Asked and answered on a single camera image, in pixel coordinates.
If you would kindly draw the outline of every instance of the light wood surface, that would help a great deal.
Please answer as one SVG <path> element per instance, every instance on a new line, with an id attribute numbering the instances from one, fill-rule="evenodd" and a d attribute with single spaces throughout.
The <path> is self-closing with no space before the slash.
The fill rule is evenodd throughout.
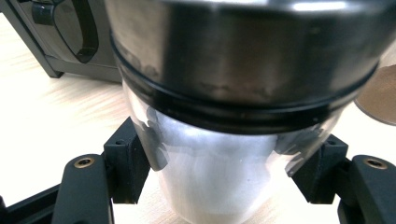
<path id="1" fill-rule="evenodd" d="M 0 194 L 11 205 L 61 181 L 64 166 L 104 142 L 128 116 L 120 84 L 66 74 L 49 78 L 0 13 Z M 349 105 L 333 133 L 348 157 L 396 163 L 396 127 Z M 247 223 L 338 223 L 336 207 L 312 205 L 289 179 Z M 139 205 L 115 205 L 116 223 L 185 223 L 163 201 L 151 172 Z"/>

